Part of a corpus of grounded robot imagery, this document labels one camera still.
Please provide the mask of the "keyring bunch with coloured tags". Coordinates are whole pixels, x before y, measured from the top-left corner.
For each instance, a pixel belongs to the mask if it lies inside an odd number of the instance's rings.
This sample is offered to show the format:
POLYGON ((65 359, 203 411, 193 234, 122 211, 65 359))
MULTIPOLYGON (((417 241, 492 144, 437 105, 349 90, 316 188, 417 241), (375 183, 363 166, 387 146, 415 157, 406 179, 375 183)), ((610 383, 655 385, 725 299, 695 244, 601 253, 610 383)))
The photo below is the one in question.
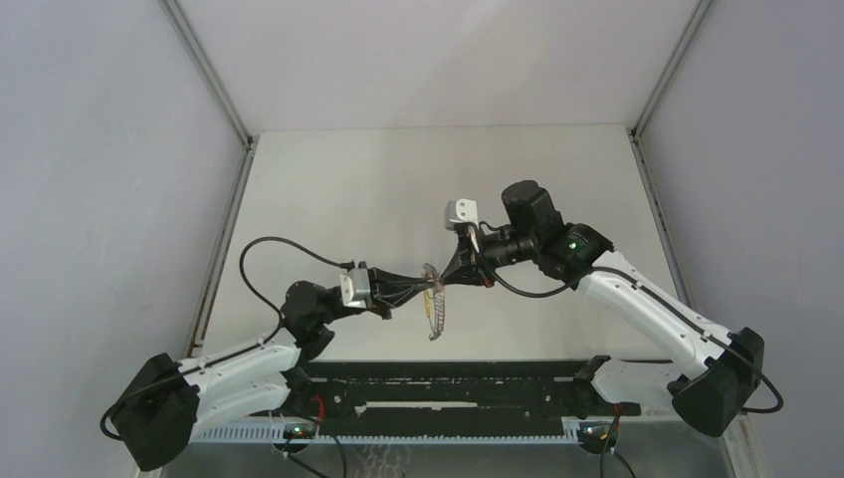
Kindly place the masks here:
POLYGON ((426 318, 430 327, 428 339, 433 342, 442 336, 445 329, 445 286, 439 271, 432 264, 424 263, 423 270, 424 278, 429 282, 429 287, 423 294, 426 318))

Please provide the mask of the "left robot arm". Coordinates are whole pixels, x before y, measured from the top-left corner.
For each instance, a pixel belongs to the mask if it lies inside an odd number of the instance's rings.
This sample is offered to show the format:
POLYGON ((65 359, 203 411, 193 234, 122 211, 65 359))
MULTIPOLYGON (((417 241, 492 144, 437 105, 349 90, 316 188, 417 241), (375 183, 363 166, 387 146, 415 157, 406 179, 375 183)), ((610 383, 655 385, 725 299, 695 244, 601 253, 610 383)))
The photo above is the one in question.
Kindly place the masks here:
POLYGON ((150 358, 104 413, 101 432, 121 442, 137 467, 152 471, 207 430, 260 411, 288 415, 310 405, 305 363, 329 345, 332 322, 372 313, 384 320, 416 295, 439 286, 438 271, 402 276, 350 264, 334 287, 297 281, 275 309, 276 327, 221 353, 150 358))

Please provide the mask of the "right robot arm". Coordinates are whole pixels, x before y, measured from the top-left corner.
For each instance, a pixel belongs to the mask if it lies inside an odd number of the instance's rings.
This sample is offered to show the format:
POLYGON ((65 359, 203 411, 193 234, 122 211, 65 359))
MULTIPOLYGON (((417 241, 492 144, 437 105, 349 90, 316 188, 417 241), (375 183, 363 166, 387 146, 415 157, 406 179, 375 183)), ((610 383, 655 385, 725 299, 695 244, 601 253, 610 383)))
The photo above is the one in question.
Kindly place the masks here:
POLYGON ((696 431, 720 437, 763 384, 765 342, 751 328, 732 331, 697 313, 646 278, 596 229, 567 222, 548 191, 522 180, 501 194, 509 221, 483 230, 476 201, 448 202, 444 223, 458 237, 442 281, 502 284, 499 269, 531 262, 560 291, 572 290, 611 309, 660 347, 664 363, 598 358, 575 390, 589 414, 612 403, 673 410, 696 431))

